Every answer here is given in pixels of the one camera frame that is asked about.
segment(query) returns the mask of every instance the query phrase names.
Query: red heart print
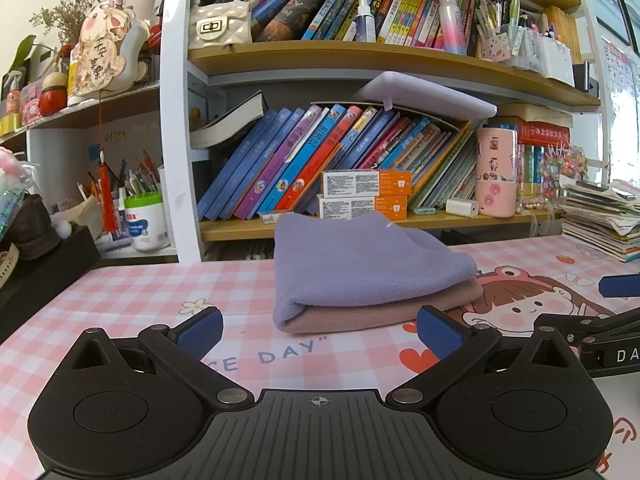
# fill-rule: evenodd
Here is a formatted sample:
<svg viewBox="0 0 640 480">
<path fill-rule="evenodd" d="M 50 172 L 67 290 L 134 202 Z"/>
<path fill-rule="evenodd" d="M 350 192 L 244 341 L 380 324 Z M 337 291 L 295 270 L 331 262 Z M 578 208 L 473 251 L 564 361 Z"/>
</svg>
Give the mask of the red heart print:
<svg viewBox="0 0 640 480">
<path fill-rule="evenodd" d="M 418 354 L 413 348 L 405 348 L 400 352 L 399 357 L 404 366 L 417 374 L 431 368 L 438 362 L 438 358 L 428 348 L 422 354 Z"/>
</svg>

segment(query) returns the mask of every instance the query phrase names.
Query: orange toothpaste box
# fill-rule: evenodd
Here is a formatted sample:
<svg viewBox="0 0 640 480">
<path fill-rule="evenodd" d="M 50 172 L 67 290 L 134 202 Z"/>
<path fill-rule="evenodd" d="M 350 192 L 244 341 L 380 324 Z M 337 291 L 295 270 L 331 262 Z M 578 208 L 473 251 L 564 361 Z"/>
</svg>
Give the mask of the orange toothpaste box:
<svg viewBox="0 0 640 480">
<path fill-rule="evenodd" d="M 320 218 L 351 220 L 371 211 L 379 211 L 390 220 L 406 219 L 406 196 L 364 196 L 324 198 L 318 195 Z"/>
<path fill-rule="evenodd" d="M 322 196 L 411 196 L 411 172 L 393 170 L 332 170 L 322 172 Z"/>
</svg>

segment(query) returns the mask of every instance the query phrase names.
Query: cartoon girl print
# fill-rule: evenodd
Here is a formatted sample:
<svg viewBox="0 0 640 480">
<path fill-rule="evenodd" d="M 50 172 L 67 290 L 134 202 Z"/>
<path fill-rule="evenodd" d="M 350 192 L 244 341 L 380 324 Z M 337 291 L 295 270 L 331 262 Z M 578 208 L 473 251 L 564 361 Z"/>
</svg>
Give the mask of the cartoon girl print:
<svg viewBox="0 0 640 480">
<path fill-rule="evenodd" d="M 517 267 L 498 267 L 476 279 L 482 286 L 482 296 L 448 312 L 467 326 L 482 322 L 507 336 L 528 337 L 540 314 L 614 315 L 553 278 L 529 276 Z"/>
</svg>

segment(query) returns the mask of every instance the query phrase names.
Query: pink cylindrical container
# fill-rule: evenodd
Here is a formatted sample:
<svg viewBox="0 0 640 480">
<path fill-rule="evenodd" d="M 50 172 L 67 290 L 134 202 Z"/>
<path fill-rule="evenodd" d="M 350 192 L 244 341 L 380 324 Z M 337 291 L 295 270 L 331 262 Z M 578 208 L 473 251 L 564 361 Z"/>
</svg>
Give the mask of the pink cylindrical container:
<svg viewBox="0 0 640 480">
<path fill-rule="evenodd" d="M 501 128 L 478 130 L 476 200 L 480 212 L 496 218 L 516 213 L 518 133 Z"/>
</svg>

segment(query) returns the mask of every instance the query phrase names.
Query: blue gripper pad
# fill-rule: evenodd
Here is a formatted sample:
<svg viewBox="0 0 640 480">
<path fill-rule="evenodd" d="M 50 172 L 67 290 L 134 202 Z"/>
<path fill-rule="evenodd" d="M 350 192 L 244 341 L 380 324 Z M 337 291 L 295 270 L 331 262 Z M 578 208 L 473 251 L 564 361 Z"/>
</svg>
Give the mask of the blue gripper pad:
<svg viewBox="0 0 640 480">
<path fill-rule="evenodd" d="M 426 308 L 418 310 L 415 324 L 418 338 L 439 360 L 452 354 L 465 343 L 460 332 Z"/>
</svg>

